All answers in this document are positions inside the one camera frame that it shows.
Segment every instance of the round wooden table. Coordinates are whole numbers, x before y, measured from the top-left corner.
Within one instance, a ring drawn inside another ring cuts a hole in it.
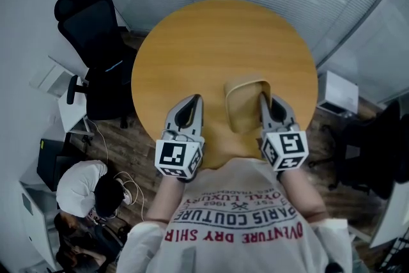
[[[306,129],[318,88],[307,45],[283,18],[240,0],[190,4],[164,18],[150,32],[132,72],[137,115],[153,140],[161,137],[168,111],[189,95],[204,102],[202,168],[219,168],[233,157],[261,158],[257,138],[233,133],[225,112],[223,85],[261,74],[294,109]]]

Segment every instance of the forearm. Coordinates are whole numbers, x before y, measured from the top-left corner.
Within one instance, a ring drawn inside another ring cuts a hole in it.
[[[155,199],[146,214],[146,220],[169,223],[180,204],[184,190],[184,183],[176,178],[164,176]]]
[[[289,202],[308,222],[329,217],[324,200],[309,182],[303,169],[290,169],[281,176],[281,183]]]
[[[91,256],[95,259],[95,261],[98,263],[99,266],[101,266],[102,264],[104,264],[105,260],[107,259],[104,255],[102,254],[98,254],[94,251],[90,251],[87,249],[83,249],[81,251],[83,254]]]

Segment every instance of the black office chair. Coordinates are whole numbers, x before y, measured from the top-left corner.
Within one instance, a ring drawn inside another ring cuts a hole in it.
[[[374,120],[353,121],[341,134],[329,126],[323,127],[333,137],[336,147],[329,159],[309,163],[333,162],[336,181],[329,185],[333,190],[341,182],[356,190],[373,190],[379,197],[387,199],[394,182],[409,180],[409,117],[401,120],[399,103],[391,105]]]
[[[89,68],[86,87],[76,86],[72,77],[67,104],[75,92],[87,95],[87,116],[91,120],[126,116],[134,110],[130,79],[136,50],[123,43],[112,0],[58,0],[54,15],[58,29]]]

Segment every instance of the man in white shirt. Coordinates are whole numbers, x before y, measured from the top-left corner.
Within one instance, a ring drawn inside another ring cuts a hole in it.
[[[62,220],[68,228],[75,228],[76,219],[72,215],[86,217],[95,207],[100,217],[110,217],[122,201],[131,204],[132,195],[122,180],[107,172],[107,166],[100,160],[78,162],[68,169],[57,186],[57,202],[62,212],[55,221]]]
[[[164,176],[117,273],[350,273],[345,219],[330,219],[303,169],[232,159],[184,185]]]

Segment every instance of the wooden floor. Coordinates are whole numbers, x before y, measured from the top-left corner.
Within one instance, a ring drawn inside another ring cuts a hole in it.
[[[141,41],[128,38],[126,40],[131,46],[139,48]],[[378,109],[366,103],[360,102],[360,117],[362,119],[373,117]],[[151,202],[158,189],[161,176],[157,175],[154,166],[155,143],[143,129],[141,122],[136,114],[128,118],[127,129],[120,128],[120,120],[95,122],[101,133],[105,137],[105,142],[109,151],[109,160],[104,146],[104,140],[95,130],[95,137],[91,141],[91,146],[81,141],[81,136],[73,135],[71,142],[83,150],[89,159],[100,159],[107,162],[113,170],[128,172],[138,183],[144,194],[144,201],[139,193],[136,203],[132,206],[121,205],[118,216],[124,219],[132,226],[141,222],[142,207],[143,214],[150,207]],[[333,129],[339,130],[343,122],[337,116],[317,109],[313,120],[307,129],[310,156],[308,160],[318,160],[330,157],[334,145],[327,132],[322,131],[322,126],[330,125]],[[354,191],[351,188],[340,185],[336,190],[329,191],[328,185],[334,181],[334,168],[332,163],[308,168],[303,165],[307,171],[312,183],[316,186],[327,204],[328,211],[333,217],[347,218],[349,222],[360,226],[365,231],[372,230],[379,219],[385,202],[381,201],[373,194],[367,195],[363,192]],[[133,195],[137,194],[137,189],[127,183]],[[123,226],[119,219],[110,221],[113,228]],[[386,244],[374,249],[369,249],[367,244],[355,241],[355,247],[360,257],[365,261],[369,268],[375,268],[375,265],[383,260],[385,252],[389,250],[390,244]],[[114,265],[110,265],[108,272],[114,272]]]

